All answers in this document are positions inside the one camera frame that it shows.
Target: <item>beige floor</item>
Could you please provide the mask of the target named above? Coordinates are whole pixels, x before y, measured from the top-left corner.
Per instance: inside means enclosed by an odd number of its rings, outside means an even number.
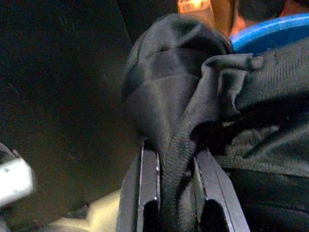
[[[62,218],[52,223],[52,226],[70,231],[83,232],[114,232],[117,220],[120,191],[93,202],[85,220]]]

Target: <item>black nylon material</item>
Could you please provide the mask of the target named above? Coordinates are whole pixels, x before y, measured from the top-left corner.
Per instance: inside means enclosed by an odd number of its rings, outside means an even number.
[[[252,232],[309,230],[308,178],[245,170],[230,178]]]
[[[236,97],[236,108],[247,111],[258,105],[272,107],[269,102],[278,100],[289,100],[290,108],[308,104],[309,39],[268,52],[263,58],[264,68],[246,76]]]
[[[124,112],[160,155],[162,231],[196,231],[194,188],[191,177],[187,175],[189,162],[197,147],[191,140],[191,132],[202,123],[218,121],[220,114],[231,117],[235,116],[235,112],[248,111],[257,105],[271,108],[278,100],[289,100],[295,104],[283,104],[284,107],[291,109],[300,106],[309,92],[308,44],[308,40],[304,40],[258,58],[253,58],[250,54],[226,56],[232,51],[221,34],[206,28],[193,18],[180,15],[162,18],[138,40],[125,70]],[[264,68],[254,71],[261,68],[263,59]],[[220,71],[229,73],[235,80],[238,76],[244,78],[244,82],[238,83],[241,86],[233,88],[233,93],[228,89],[221,91],[232,94],[231,98],[227,98],[229,101],[236,98],[232,102],[235,104],[235,111],[222,112],[226,108],[224,102],[219,104],[218,87],[229,88],[233,83],[219,85]],[[263,156],[252,158],[255,165],[250,165],[248,160],[251,159],[237,156],[230,160],[222,158],[221,163],[228,168],[243,169],[238,171],[242,177],[237,176],[237,172],[231,175],[237,193],[242,193],[246,185],[250,188],[243,195],[240,194],[243,204],[246,204],[246,194],[251,198],[259,193],[259,179],[251,181],[250,175],[246,174],[267,176],[271,173],[274,178],[270,182],[280,183],[280,188],[273,192],[274,201],[278,192],[288,186],[278,176],[308,176],[307,168],[288,168],[277,162],[276,155],[272,158],[273,164],[260,159]],[[285,200],[296,190],[297,188],[287,190]],[[269,186],[263,192],[262,185],[260,191],[267,196],[267,191],[272,189]],[[284,210],[287,212],[290,208],[284,205],[282,211]]]

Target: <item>blue container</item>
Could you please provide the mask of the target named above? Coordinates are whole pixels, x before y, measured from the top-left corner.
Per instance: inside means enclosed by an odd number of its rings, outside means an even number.
[[[309,37],[309,14],[297,14],[257,24],[230,39],[236,53],[259,55],[306,37]]]

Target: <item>black fabric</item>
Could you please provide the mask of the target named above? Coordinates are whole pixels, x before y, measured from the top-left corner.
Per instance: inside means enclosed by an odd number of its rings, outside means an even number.
[[[228,156],[241,156],[244,157],[250,150],[258,143],[262,142],[273,132],[278,131],[278,126],[271,126],[266,128],[256,128],[244,130],[237,134],[225,147],[225,154]]]
[[[260,106],[297,109],[308,104],[309,39],[276,49],[263,55],[264,68],[248,74],[236,97],[236,108],[242,112]]]
[[[279,17],[285,0],[239,0],[239,14],[249,20],[262,22]]]
[[[190,133],[204,120],[217,120],[219,113],[216,77],[200,80],[199,70],[207,58],[231,52],[230,44],[217,31],[191,17],[170,15],[138,40],[128,59],[124,111],[160,154],[164,231],[195,230],[194,194],[183,194],[192,192],[190,179],[183,181],[195,150]],[[183,59],[186,53],[195,60],[193,65]],[[139,69],[139,81],[132,76],[133,69]]]
[[[296,214],[307,218],[305,198],[301,199],[307,192],[309,176],[307,121],[293,118],[294,123],[287,124],[289,118],[284,119],[306,106],[306,48],[308,40],[256,58],[252,54],[228,55],[232,50],[221,34],[180,15],[162,18],[140,37],[125,69],[124,113],[160,155],[162,231],[197,231],[190,161],[197,149],[205,146],[203,143],[211,147],[211,143],[224,145],[230,139],[216,137],[228,128],[218,124],[212,128],[212,122],[218,122],[220,116],[230,119],[239,115],[244,124],[250,121],[250,130],[255,128],[254,123],[269,127],[278,121],[280,125],[261,130],[262,136],[251,144],[234,144],[239,155],[234,149],[233,156],[216,157],[231,171],[251,227],[256,231],[269,229],[267,225],[278,231],[307,228],[307,222],[296,225],[298,220],[292,220]],[[264,111],[252,111],[258,106]],[[267,113],[269,122],[265,121]],[[234,123],[231,128],[235,125],[248,126]],[[207,140],[201,141],[198,126],[208,135]],[[287,147],[290,154],[285,155]],[[264,210],[254,212],[264,203]],[[278,217],[273,215],[259,227],[257,218],[264,219],[271,212],[277,212]]]

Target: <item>black surface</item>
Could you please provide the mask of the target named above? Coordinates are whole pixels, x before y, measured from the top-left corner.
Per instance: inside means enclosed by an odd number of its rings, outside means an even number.
[[[177,13],[177,0],[118,0],[132,43],[160,17]]]
[[[116,226],[117,232],[136,231],[140,189],[139,179],[140,156],[136,156],[122,184]]]
[[[217,76],[202,63],[230,53],[231,47],[217,31],[177,14],[158,21],[138,41],[126,67],[126,115],[160,155],[162,230],[194,231],[197,220],[188,163],[196,144],[190,135],[200,123],[219,116]]]
[[[142,148],[140,161],[140,192],[136,232],[160,231],[160,163],[158,155]]]
[[[233,184],[209,151],[195,160],[205,191],[201,225],[205,231],[249,232]]]
[[[120,188],[139,152],[119,109],[131,41],[115,0],[6,1],[0,11],[0,141],[38,181],[9,222],[46,223]]]

